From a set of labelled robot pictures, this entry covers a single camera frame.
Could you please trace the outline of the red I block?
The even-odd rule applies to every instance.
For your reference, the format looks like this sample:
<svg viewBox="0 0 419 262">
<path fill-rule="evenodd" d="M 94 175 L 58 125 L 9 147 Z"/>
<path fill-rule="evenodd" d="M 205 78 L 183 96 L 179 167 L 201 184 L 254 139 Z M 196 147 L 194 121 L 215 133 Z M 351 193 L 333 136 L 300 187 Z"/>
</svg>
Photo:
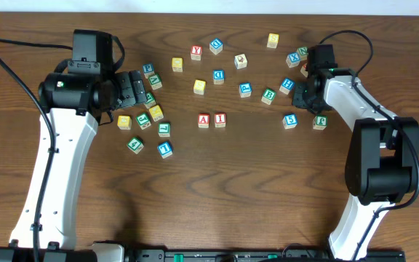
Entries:
<svg viewBox="0 0 419 262">
<path fill-rule="evenodd" d="M 215 127 L 225 127 L 227 120 L 226 120 L 226 114 L 225 113 L 217 113 L 214 116 L 215 120 Z"/>
</svg>

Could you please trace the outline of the red A block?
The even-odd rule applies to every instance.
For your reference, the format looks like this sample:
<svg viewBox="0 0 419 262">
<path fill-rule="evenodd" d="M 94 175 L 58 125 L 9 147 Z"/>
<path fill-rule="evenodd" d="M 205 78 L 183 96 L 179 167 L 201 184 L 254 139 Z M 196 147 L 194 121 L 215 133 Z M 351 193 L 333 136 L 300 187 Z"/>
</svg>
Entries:
<svg viewBox="0 0 419 262">
<path fill-rule="evenodd" d="M 209 114 L 199 114 L 198 115 L 198 127 L 199 128 L 208 128 L 210 126 L 210 115 Z"/>
</svg>

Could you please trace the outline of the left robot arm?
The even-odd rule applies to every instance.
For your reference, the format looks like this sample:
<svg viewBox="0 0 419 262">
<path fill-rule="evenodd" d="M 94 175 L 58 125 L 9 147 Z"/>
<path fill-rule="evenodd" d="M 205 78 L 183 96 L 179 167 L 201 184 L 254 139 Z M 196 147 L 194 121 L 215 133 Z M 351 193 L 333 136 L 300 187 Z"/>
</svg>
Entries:
<svg viewBox="0 0 419 262">
<path fill-rule="evenodd" d="M 0 261 L 127 261 L 125 247 L 97 242 L 76 249 L 76 206 L 89 148 L 103 114 L 142 104 L 139 71 L 121 71 L 119 38 L 77 29 L 72 56 L 31 93 L 40 111 L 40 140 L 31 184 Z"/>
</svg>

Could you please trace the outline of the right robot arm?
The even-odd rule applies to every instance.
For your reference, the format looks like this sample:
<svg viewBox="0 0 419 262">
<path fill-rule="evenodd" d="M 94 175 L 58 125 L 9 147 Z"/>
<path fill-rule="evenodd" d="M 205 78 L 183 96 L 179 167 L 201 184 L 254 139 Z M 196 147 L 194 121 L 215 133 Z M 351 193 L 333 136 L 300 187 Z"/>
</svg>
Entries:
<svg viewBox="0 0 419 262">
<path fill-rule="evenodd" d="M 352 131 L 344 169 L 349 197 L 337 227 L 328 237 L 333 258 L 366 258 L 367 246 L 383 217 L 403 209 L 406 194 L 419 192 L 419 124 L 379 104 L 350 68 L 339 68 L 330 44 L 300 47 L 307 79 L 297 84 L 292 104 L 314 114 L 336 110 Z"/>
</svg>

